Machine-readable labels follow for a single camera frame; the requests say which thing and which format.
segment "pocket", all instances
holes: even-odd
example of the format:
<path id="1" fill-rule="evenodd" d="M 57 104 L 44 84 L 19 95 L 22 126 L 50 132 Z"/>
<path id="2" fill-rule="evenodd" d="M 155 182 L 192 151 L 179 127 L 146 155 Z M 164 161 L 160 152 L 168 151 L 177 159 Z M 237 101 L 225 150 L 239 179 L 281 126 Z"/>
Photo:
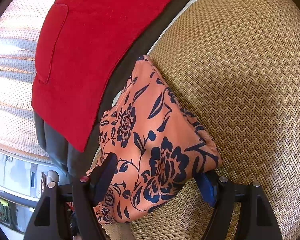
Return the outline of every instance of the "pocket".
<path id="1" fill-rule="evenodd" d="M 54 49 L 68 15 L 66 4 L 53 4 L 43 22 L 35 53 L 35 69 L 41 82 L 47 84 L 50 77 Z"/>

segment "black bracket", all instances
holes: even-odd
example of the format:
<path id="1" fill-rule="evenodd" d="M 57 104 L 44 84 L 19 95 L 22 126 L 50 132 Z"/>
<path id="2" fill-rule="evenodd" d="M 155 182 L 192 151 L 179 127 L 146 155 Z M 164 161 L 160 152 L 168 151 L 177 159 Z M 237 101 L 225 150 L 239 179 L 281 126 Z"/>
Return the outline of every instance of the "black bracket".
<path id="1" fill-rule="evenodd" d="M 227 177 L 211 173 L 212 187 L 218 185 L 214 212 L 202 240 L 224 240 L 228 233 L 235 202 L 241 202 L 235 240 L 282 240 L 280 228 L 262 186 L 235 184 Z"/>
<path id="2" fill-rule="evenodd" d="M 72 240 L 66 202 L 73 202 L 83 240 L 106 240 L 92 207 L 104 199 L 116 168 L 117 156 L 109 153 L 89 177 L 62 186 L 49 183 L 32 214 L 24 240 Z"/>

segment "woven rattan mat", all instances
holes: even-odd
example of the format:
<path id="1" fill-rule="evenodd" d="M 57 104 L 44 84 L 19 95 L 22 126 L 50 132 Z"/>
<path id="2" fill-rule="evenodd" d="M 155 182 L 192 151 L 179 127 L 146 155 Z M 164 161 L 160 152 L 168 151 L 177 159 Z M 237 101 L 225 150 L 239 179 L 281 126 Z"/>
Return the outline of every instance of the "woven rattan mat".
<path id="1" fill-rule="evenodd" d="M 219 174 L 261 182 L 284 239 L 300 234 L 300 11 L 291 0 L 199 0 L 150 54 L 224 158 Z M 130 224 L 136 239 L 201 239 L 212 210 L 193 181 Z M 234 210 L 227 239 L 239 216 Z"/>

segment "black clamp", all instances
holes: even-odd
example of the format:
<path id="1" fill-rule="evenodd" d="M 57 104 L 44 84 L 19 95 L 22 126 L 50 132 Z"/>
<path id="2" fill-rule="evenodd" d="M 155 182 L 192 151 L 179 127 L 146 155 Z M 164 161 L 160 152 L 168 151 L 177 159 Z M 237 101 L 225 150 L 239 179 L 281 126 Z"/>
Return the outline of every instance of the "black clamp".
<path id="1" fill-rule="evenodd" d="M 32 214 L 24 240 L 72 240 L 66 202 L 73 202 L 83 240 L 106 240 L 93 207 L 104 199 L 116 168 L 117 156 L 109 153 L 89 177 L 62 186 L 50 182 Z"/>
<path id="2" fill-rule="evenodd" d="M 218 177 L 215 171 L 208 178 L 210 203 L 215 209 L 202 240 L 224 240 L 228 233 L 235 202 L 241 202 L 240 216 L 234 240 L 282 240 L 280 228 L 272 207 L 259 182 L 250 185 L 235 184 L 227 177 Z"/>

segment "orange floral pillow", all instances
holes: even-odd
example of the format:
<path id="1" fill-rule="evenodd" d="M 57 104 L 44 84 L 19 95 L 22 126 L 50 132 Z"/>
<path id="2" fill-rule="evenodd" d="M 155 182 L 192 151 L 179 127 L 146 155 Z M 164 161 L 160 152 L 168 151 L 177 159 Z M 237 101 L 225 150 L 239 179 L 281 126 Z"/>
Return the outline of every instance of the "orange floral pillow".
<path id="1" fill-rule="evenodd" d="M 181 106 L 147 56 L 104 113 L 99 143 L 96 166 L 110 152 L 118 157 L 105 199 L 94 208 L 100 223 L 140 218 L 172 199 L 188 179 L 222 163 L 205 127 Z"/>

